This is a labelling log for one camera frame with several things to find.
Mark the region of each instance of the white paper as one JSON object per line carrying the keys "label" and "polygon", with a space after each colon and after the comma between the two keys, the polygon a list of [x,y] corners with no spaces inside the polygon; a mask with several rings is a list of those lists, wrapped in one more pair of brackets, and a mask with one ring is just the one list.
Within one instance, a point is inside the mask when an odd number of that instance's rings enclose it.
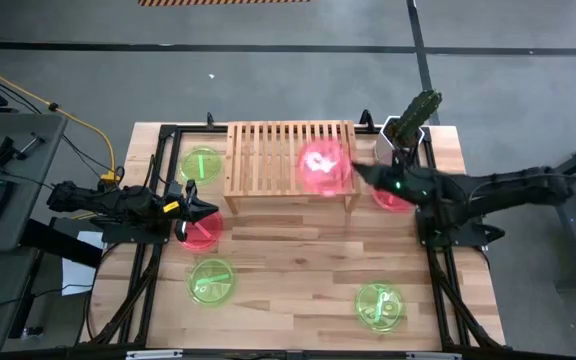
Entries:
{"label": "white paper", "polygon": [[[101,242],[103,233],[93,231],[80,231],[77,235],[77,240],[83,241],[87,244],[95,246],[99,249],[104,247]],[[92,290],[92,283],[95,280],[95,268],[82,265],[68,259],[61,259],[61,266],[63,270],[63,280],[61,287],[65,288],[61,291],[62,296],[79,294],[82,292]],[[90,285],[84,286],[68,286],[68,285]]]}

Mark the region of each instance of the green projected circle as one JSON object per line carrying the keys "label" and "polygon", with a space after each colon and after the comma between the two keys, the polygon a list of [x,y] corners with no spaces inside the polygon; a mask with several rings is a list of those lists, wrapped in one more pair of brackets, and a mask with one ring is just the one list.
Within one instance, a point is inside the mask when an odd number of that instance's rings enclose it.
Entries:
{"label": "green projected circle", "polygon": [[223,260],[206,259],[192,269],[187,284],[188,292],[195,302],[219,306],[235,290],[235,272]]}
{"label": "green projected circle", "polygon": [[213,148],[199,146],[181,157],[179,173],[188,181],[194,179],[199,185],[213,181],[221,171],[221,156]]}
{"label": "green projected circle", "polygon": [[361,322],[377,332],[392,331],[404,315],[401,295],[388,285],[371,283],[361,287],[355,298]]}

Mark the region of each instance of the red projected circle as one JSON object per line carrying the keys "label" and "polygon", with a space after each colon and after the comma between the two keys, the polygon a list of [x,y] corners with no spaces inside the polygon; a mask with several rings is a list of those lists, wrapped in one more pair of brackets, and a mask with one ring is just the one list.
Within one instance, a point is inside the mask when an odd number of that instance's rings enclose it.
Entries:
{"label": "red projected circle", "polygon": [[329,197],[343,192],[352,166],[339,142],[317,140],[301,148],[297,169],[307,191]]}
{"label": "red projected circle", "polygon": [[220,213],[214,213],[196,223],[186,224],[186,241],[181,245],[194,252],[204,252],[212,249],[219,241],[224,229],[224,221]]}
{"label": "red projected circle", "polygon": [[370,193],[375,202],[388,211],[401,213],[408,212],[412,208],[412,204],[387,191],[370,188]]}

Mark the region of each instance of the cactus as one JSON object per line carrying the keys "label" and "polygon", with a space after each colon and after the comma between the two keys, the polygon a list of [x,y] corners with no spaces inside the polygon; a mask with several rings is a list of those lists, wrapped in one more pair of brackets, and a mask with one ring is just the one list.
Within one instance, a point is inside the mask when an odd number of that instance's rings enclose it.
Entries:
{"label": "cactus", "polygon": [[440,92],[422,91],[408,105],[400,119],[386,126],[384,133],[388,140],[400,147],[413,147],[417,142],[417,129],[437,111],[441,100]]}

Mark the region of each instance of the floor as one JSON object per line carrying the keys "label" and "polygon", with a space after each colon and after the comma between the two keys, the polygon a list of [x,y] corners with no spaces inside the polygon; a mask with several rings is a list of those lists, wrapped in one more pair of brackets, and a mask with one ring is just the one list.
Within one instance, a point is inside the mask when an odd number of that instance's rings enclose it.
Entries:
{"label": "floor", "polygon": [[[118,163],[136,121],[203,121],[208,111],[217,121],[358,119],[367,108],[381,122],[403,112],[422,89],[420,78],[443,93],[438,121],[458,127],[470,174],[555,165],[576,149],[576,55],[429,54],[420,67],[408,50],[422,39],[435,48],[576,48],[576,0],[417,0],[416,9],[412,0],[136,3],[0,0],[0,40],[358,45],[407,53],[0,50],[0,73],[102,128]],[[96,135],[77,125],[67,134],[107,161]],[[48,178],[64,179],[95,183],[66,147]],[[51,215],[38,206],[34,217]],[[576,355],[576,293],[559,295],[553,286],[576,272],[576,260],[554,209],[524,206],[486,221],[507,231],[489,257],[508,344]]]}

